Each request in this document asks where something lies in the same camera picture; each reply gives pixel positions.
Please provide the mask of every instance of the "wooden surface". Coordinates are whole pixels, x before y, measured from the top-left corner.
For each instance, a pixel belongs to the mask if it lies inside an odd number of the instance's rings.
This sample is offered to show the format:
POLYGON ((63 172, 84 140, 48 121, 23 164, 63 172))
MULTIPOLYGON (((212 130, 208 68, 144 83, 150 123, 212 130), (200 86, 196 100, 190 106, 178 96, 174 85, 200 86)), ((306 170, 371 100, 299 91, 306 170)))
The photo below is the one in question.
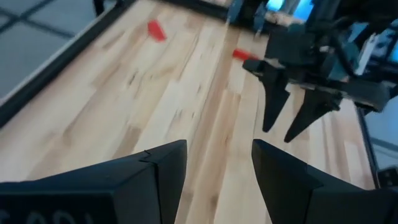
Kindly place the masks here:
POLYGON ((183 9, 138 1, 1 130, 0 181, 38 179, 187 139, 176 223, 270 224, 250 154, 252 140, 261 138, 373 188, 351 102, 285 144, 303 100, 303 91, 289 86, 272 131, 261 131, 264 89, 231 55, 240 47, 262 56, 266 42, 183 9), (147 35, 154 18, 166 42, 147 35))

